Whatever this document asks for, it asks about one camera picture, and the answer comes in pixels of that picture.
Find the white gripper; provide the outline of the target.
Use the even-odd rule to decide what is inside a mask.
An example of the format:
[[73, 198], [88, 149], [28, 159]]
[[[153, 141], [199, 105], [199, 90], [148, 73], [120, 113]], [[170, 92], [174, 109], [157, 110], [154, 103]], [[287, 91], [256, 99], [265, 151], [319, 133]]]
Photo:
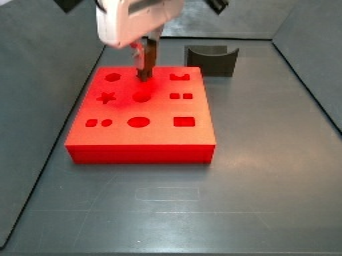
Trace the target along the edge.
[[[130, 46], [136, 74], [152, 70], [162, 32], [157, 28], [178, 16], [184, 0], [94, 0], [94, 4], [100, 41], [117, 49]], [[146, 33], [144, 50], [140, 38]]]

